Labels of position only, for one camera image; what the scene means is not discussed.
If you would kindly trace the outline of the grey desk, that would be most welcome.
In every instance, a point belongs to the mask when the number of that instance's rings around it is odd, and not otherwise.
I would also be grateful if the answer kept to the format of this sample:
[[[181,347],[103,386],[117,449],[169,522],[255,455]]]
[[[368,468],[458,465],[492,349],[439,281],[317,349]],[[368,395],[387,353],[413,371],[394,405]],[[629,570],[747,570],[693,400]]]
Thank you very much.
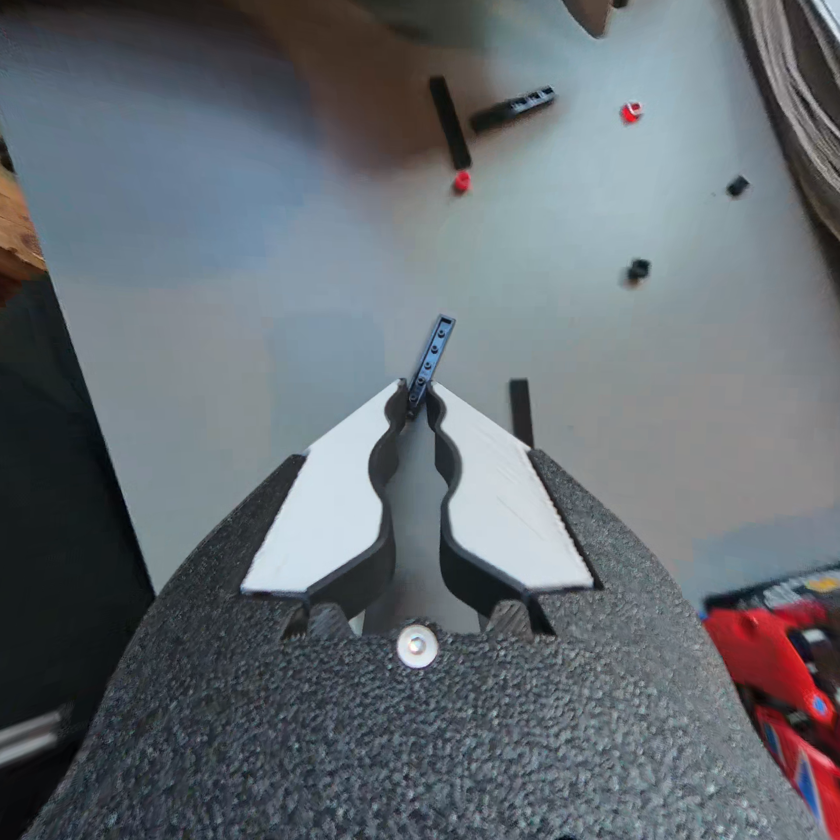
[[[691,601],[838,557],[838,268],[726,2],[2,2],[2,122],[156,590],[439,313]]]

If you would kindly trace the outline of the toy brick race car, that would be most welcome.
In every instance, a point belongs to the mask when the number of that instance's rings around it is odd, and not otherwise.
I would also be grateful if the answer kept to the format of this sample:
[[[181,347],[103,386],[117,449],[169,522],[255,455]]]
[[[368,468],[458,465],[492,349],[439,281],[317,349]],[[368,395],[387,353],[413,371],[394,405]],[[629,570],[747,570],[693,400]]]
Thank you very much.
[[[838,839],[838,563],[708,595],[700,620],[764,747]]]

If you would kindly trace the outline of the toy car instruction booklet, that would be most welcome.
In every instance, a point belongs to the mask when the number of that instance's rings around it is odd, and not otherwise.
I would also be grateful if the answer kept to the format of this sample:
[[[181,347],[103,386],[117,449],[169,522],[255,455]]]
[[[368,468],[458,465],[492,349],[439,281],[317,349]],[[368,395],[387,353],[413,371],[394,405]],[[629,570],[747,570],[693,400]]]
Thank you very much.
[[[839,239],[839,5],[730,1],[784,157],[815,220]]]

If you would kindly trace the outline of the long black brick plate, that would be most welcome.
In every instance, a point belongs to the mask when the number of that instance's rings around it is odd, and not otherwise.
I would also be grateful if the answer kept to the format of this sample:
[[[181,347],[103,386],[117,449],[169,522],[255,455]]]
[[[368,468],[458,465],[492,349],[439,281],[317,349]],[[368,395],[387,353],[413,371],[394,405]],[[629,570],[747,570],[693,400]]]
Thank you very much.
[[[477,111],[469,117],[469,126],[476,135],[487,133],[546,109],[556,98],[557,92],[552,86],[541,87]]]
[[[455,324],[455,318],[440,314],[430,332],[414,373],[408,381],[406,417],[410,421],[417,419],[425,405],[428,387],[434,379]]]
[[[428,88],[451,162],[457,172],[467,171],[472,164],[471,154],[447,81],[443,76],[432,76]]]

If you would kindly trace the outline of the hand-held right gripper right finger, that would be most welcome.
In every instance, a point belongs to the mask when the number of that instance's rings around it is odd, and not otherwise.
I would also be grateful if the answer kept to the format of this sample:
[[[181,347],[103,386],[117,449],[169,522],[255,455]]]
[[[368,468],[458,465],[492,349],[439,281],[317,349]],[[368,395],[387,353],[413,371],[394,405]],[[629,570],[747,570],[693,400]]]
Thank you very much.
[[[427,390],[434,464],[446,484],[439,567],[487,624],[554,634],[542,595],[588,592],[595,573],[532,462],[532,448],[445,386]]]

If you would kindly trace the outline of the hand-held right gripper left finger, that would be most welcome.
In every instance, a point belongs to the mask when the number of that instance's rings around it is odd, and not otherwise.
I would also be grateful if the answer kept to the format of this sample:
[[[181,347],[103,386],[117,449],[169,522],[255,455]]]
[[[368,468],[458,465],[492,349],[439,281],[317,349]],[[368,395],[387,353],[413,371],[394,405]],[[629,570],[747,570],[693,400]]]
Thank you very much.
[[[304,451],[242,595],[333,603],[344,614],[380,597],[396,566],[385,486],[398,467],[407,403],[405,379],[394,380]]]

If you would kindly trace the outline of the long black smooth tile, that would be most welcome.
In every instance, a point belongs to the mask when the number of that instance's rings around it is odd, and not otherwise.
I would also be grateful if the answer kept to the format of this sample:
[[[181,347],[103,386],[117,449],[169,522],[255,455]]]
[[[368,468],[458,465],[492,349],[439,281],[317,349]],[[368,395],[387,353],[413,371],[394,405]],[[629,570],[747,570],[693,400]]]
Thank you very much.
[[[508,393],[512,433],[518,441],[529,448],[534,448],[529,381],[527,379],[510,379]]]

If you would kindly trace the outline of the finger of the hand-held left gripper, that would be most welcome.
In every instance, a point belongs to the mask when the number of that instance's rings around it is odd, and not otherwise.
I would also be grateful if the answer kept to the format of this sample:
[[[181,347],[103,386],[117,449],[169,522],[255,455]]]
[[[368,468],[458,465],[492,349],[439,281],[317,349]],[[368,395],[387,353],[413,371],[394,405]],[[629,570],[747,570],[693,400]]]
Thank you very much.
[[[605,36],[614,9],[614,2],[605,1],[562,1],[570,15],[583,30],[594,39]]]

